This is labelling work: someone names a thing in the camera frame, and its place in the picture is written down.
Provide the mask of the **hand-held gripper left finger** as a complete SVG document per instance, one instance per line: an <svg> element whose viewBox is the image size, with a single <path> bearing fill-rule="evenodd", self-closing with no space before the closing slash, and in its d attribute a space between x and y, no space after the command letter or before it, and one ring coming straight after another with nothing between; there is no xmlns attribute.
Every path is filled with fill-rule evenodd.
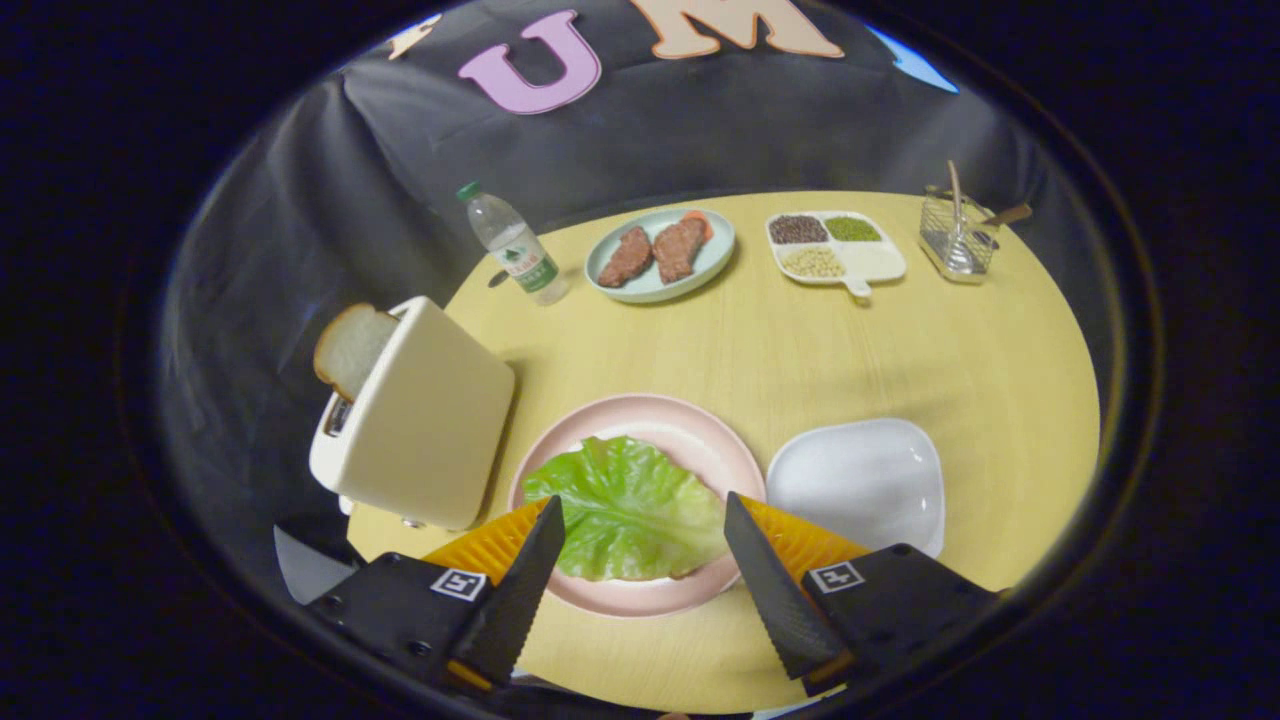
<svg viewBox="0 0 1280 720"><path fill-rule="evenodd" d="M541 498L425 557L383 553L306 607L417 682L490 693L512 676L564 538L561 498Z"/></svg>

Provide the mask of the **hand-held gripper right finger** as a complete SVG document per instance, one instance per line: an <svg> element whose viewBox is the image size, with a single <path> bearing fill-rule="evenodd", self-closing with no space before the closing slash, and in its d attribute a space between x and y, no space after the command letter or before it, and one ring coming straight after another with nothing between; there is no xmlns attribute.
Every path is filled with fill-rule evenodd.
<svg viewBox="0 0 1280 720"><path fill-rule="evenodd" d="M911 670L1002 597L913 544L867 550L735 492L724 538L786 674L809 696Z"/></svg>

